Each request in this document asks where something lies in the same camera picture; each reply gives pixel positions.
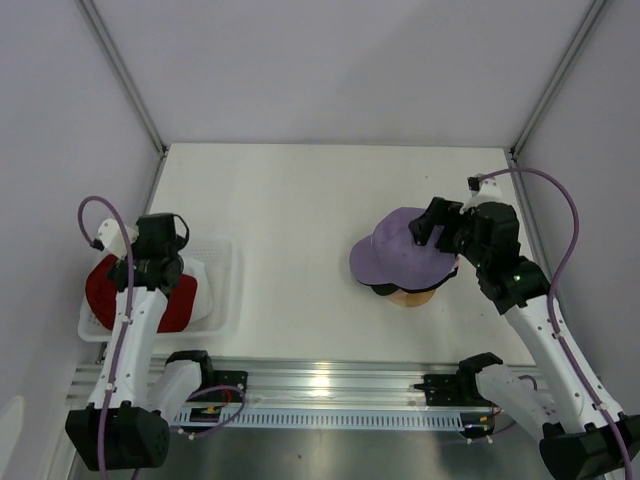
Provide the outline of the lilac cap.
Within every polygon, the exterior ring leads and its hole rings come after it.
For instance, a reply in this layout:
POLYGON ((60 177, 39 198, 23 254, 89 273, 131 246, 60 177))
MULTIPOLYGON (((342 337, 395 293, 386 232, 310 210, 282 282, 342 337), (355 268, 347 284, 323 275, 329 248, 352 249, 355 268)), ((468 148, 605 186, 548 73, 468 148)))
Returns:
POLYGON ((459 260, 436 249, 442 229, 436 227, 425 245, 414 242, 411 221, 424 211, 400 207, 384 217, 373 232, 351 249, 352 276, 367 286, 393 285, 404 291, 433 289, 455 277, 459 260))

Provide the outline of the red cap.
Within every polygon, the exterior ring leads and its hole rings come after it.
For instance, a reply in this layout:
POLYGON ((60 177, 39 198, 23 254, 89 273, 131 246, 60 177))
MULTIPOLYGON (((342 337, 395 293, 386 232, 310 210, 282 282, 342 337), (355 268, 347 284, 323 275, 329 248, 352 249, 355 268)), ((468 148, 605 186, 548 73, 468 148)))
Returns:
MULTIPOLYGON (((85 282, 78 333, 91 342, 106 341, 125 315, 128 292, 119 291, 108 277, 117 258, 108 254, 89 273, 85 282)), ((169 294, 144 287, 134 289, 131 318, 133 320, 157 318, 157 333, 177 335, 203 319, 212 310, 213 299, 203 262, 184 257, 184 270, 179 284, 169 294)))

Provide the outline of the black cap gold logo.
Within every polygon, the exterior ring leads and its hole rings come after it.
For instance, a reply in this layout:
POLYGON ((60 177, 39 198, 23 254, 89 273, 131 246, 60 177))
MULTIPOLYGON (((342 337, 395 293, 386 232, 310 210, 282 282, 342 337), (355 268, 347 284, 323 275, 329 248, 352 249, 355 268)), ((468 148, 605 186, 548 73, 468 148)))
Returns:
POLYGON ((379 284, 379 285, 366 284, 366 287, 369 287, 376 295, 381 297, 389 297, 398 293, 409 294, 409 295, 422 294, 422 293, 427 293, 427 292, 437 290, 446 282, 456 277, 458 274, 458 270, 459 270, 458 267, 454 267, 453 270, 446 277, 444 277, 442 280, 440 280, 436 284, 426 288, 417 289, 417 290, 403 289, 395 284, 379 284))

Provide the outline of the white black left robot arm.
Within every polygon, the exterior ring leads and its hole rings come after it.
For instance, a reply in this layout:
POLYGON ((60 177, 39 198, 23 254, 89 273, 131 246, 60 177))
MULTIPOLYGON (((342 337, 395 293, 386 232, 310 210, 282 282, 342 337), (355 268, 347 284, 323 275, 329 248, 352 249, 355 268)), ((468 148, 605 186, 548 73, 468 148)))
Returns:
POLYGON ((140 217, 133 232, 118 230, 119 248, 103 278, 114 286, 112 335, 98 381, 65 430, 85 465, 111 471, 160 467, 168 454, 170 423, 183 404, 209 398, 216 376, 205 350, 173 353, 160 379, 148 383, 153 344, 183 277, 177 214, 140 217))

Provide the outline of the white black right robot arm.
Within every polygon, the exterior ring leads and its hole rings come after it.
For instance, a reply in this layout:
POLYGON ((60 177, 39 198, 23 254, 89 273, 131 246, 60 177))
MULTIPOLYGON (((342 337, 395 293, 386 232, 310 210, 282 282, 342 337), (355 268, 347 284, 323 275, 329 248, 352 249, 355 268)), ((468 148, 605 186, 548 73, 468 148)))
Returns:
POLYGON ((520 252, 514 208, 500 202, 466 208, 436 197, 409 229, 417 245, 459 255, 475 268, 481 292, 523 341, 547 386, 540 392, 497 357, 482 354, 460 365, 460 399, 502 408, 537 442, 555 479, 616 470, 632 478, 639 418, 624 412, 580 354, 545 274, 520 252))

